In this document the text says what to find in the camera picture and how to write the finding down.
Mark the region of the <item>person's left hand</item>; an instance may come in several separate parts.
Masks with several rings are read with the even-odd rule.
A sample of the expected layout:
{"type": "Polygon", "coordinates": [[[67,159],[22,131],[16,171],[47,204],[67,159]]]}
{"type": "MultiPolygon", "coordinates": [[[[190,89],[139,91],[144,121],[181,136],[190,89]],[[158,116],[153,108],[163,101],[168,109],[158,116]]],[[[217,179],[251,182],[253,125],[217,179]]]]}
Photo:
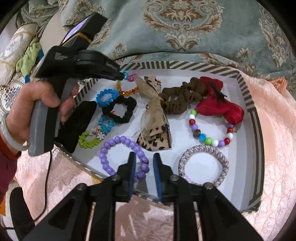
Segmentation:
{"type": "Polygon", "coordinates": [[[78,94],[78,90],[79,86],[75,85],[69,97],[61,103],[50,83],[38,81],[25,84],[6,117],[6,127],[11,137],[19,144],[29,139],[32,111],[37,100],[50,108],[58,107],[61,121],[67,121],[74,109],[74,96],[78,94]]]}

